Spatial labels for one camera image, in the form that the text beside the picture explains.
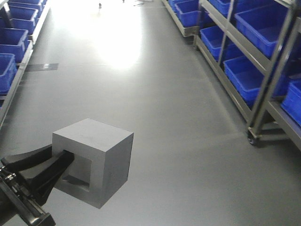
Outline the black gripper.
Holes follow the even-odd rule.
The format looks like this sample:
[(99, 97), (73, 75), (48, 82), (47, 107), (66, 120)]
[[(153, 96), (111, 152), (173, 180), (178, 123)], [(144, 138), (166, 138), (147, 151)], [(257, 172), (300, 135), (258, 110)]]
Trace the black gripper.
[[(50, 213), (44, 205), (60, 176), (74, 161), (74, 154), (66, 150), (52, 156), (52, 145), (21, 154), (7, 155), (1, 159), (0, 169), (0, 224), (5, 225), (18, 215), (28, 226), (55, 226)], [(16, 174), (22, 170), (33, 169), (29, 191), (18, 183)]]

